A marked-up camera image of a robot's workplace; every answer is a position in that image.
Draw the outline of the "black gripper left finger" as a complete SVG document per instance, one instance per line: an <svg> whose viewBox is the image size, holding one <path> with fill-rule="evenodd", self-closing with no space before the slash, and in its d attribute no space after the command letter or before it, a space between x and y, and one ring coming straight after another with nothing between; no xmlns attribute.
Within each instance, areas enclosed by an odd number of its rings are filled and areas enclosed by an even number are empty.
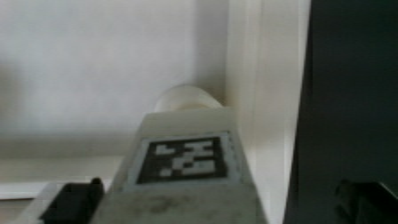
<svg viewBox="0 0 398 224"><path fill-rule="evenodd" d="M90 224L106 196L100 178L51 183L29 204L17 224Z"/></svg>

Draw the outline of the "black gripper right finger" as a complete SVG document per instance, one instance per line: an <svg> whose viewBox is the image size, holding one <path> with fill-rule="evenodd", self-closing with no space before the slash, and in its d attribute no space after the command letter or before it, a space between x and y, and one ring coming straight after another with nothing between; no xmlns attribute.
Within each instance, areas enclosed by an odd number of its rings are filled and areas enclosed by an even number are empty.
<svg viewBox="0 0 398 224"><path fill-rule="evenodd" d="M344 180L335 195L337 224L398 224L398 194L383 182Z"/></svg>

